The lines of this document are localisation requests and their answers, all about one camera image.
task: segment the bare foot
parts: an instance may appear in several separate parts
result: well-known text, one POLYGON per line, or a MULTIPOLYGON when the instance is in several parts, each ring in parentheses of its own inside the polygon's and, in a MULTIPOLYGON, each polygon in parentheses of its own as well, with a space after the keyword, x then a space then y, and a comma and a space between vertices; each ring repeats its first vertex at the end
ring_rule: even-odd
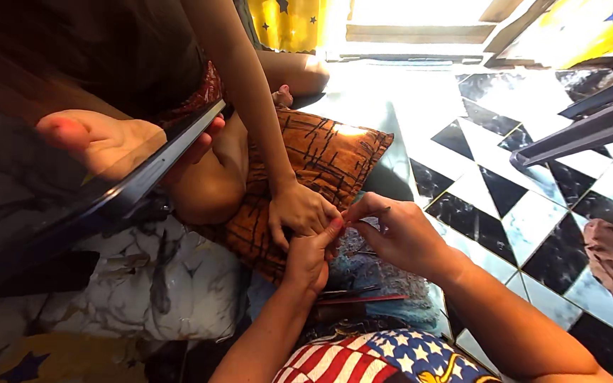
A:
POLYGON ((289 108, 292 105, 292 95, 290 94, 290 87, 287 85, 281 85, 277 92, 271 93, 273 104, 276 106, 284 106, 289 108))
POLYGON ((52 113, 37 124, 48 144, 67 150, 93 175, 120 180, 167 142, 143 120, 117 120, 89 110, 52 113))

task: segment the hand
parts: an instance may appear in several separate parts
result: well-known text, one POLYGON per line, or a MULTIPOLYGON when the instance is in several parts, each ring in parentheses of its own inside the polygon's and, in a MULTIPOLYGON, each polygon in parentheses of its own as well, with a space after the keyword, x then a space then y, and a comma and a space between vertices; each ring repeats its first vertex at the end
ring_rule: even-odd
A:
POLYGON ((420 207, 412 202, 366 193, 342 215, 380 258, 430 281, 456 279, 466 265, 471 265, 467 256, 446 245, 420 207), (376 212, 380 212, 376 216, 384 233, 359 221, 376 212))
MULTIPOLYGON (((205 134, 177 163, 197 163, 221 131, 223 120, 216 118, 205 134)), ((67 151, 89 172, 120 180, 167 142, 164 130, 143 120, 118 120, 89 110, 64 110, 39 120, 37 131, 46 142, 67 151)), ((176 164, 170 171, 175 171, 176 164)))
POLYGON ((279 187, 268 205, 268 226, 273 241, 284 251, 289 246, 282 226, 294 230, 296 236, 308 237, 323 232, 335 218, 342 219, 335 206, 297 181, 279 187))
POLYGON ((335 241, 344 222, 340 218, 330 221, 330 225, 311 237, 295 237, 290 241, 287 265, 283 283, 291 288, 305 289, 318 295, 328 281, 328 248, 335 241))

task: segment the sunlight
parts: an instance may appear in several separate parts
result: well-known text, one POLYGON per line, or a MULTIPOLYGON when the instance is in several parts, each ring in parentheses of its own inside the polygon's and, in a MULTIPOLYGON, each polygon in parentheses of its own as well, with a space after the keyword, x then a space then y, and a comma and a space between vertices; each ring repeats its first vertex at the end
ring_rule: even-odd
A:
POLYGON ((361 135, 361 134, 366 134, 367 132, 367 130, 361 129, 360 127, 355 127, 351 125, 343 125, 340 123, 335 124, 332 130, 335 130, 338 134, 343 134, 343 135, 361 135))

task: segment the forearm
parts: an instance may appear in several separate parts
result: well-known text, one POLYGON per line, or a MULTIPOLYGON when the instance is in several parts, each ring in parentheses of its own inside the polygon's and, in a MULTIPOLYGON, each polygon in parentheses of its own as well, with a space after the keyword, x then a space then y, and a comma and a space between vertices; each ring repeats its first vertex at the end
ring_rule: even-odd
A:
POLYGON ((227 84, 229 97, 238 115, 258 145, 273 192, 282 183, 296 179, 264 71, 249 44, 237 46, 227 55, 224 60, 218 60, 219 72, 227 84))
POLYGON ((534 379, 602 371, 571 335, 481 267, 467 262, 457 277, 435 282, 501 372, 515 379, 534 379))
POLYGON ((281 285, 231 347, 211 382, 270 382, 283 367, 307 320, 315 295, 281 285))

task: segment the wrist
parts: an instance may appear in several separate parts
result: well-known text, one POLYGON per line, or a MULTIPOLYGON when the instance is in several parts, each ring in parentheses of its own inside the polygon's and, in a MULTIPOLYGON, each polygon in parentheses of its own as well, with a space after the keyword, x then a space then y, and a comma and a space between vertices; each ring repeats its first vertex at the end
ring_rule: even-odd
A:
POLYGON ((297 176, 292 169, 289 172, 282 172, 277 175, 269 177, 269 187, 271 188, 271 195, 275 195, 282 189, 286 189, 291 185, 297 183, 297 176))
POLYGON ((428 274, 427 279, 439 287, 459 281, 463 275, 475 266, 472 260, 462 251, 446 246, 437 252, 441 267, 434 273, 428 274))

